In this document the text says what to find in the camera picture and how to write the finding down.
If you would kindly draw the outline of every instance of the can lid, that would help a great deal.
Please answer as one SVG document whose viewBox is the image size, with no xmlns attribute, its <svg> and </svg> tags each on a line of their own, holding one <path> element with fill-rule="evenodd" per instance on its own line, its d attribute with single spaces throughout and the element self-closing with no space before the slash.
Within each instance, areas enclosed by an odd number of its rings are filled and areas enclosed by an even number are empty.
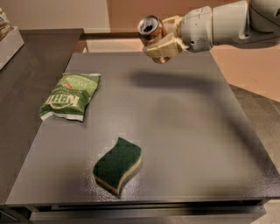
<svg viewBox="0 0 280 224">
<path fill-rule="evenodd" d="M 159 19 L 156 16 L 148 16 L 143 18 L 138 24 L 138 32 L 141 35 L 149 35 L 153 33 L 159 25 Z"/>
</svg>

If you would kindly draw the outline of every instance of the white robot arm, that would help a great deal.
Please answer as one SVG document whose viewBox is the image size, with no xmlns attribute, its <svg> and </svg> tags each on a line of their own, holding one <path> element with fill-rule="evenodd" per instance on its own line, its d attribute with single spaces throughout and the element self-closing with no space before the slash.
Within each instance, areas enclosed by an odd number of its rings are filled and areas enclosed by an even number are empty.
<svg viewBox="0 0 280 224">
<path fill-rule="evenodd" d="M 165 63 L 186 49 L 198 53 L 217 45 L 269 47 L 280 42 L 280 0 L 207 6 L 163 21 L 148 16 L 137 29 L 144 53 L 157 63 Z"/>
</svg>

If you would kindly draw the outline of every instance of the white box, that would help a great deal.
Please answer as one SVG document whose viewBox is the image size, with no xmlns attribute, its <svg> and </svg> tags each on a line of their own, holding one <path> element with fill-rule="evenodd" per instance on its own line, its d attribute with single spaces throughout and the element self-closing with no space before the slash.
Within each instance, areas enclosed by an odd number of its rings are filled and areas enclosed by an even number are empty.
<svg viewBox="0 0 280 224">
<path fill-rule="evenodd" d="M 17 27 L 13 27 L 8 35 L 0 41 L 0 70 L 14 56 L 24 41 Z"/>
</svg>

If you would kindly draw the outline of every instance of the green chip bag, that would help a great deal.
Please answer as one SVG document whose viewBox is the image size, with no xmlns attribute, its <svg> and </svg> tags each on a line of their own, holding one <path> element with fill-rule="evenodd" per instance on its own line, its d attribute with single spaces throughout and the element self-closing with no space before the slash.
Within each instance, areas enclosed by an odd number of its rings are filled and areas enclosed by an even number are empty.
<svg viewBox="0 0 280 224">
<path fill-rule="evenodd" d="M 98 87 L 99 73 L 64 73 L 55 89 L 44 102 L 39 116 L 83 121 L 85 108 Z"/>
</svg>

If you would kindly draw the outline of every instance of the scouring pad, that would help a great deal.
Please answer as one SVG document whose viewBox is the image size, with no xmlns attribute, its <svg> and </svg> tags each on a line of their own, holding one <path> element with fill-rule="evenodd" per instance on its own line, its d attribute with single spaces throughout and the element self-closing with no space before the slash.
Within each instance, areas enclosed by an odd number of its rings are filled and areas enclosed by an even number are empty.
<svg viewBox="0 0 280 224">
<path fill-rule="evenodd" d="M 141 148 L 123 138 L 94 166 L 94 178 L 115 194 L 120 193 L 123 181 L 141 164 Z"/>
</svg>

